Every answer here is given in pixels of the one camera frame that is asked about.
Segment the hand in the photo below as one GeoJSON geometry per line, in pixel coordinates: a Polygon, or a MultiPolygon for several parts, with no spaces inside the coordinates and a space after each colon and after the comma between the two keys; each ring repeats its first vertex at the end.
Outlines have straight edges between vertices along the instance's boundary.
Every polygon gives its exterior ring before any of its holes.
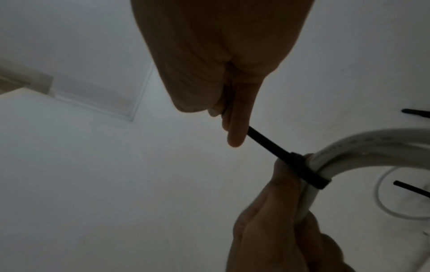
{"type": "Polygon", "coordinates": [[[299,178],[277,160],[272,180],[233,227],[227,272],[352,271],[314,215],[294,224],[299,197],[299,178]]]}
{"type": "Polygon", "coordinates": [[[240,146],[264,78],[296,42],[313,0],[132,0],[175,106],[223,112],[240,146]]]}

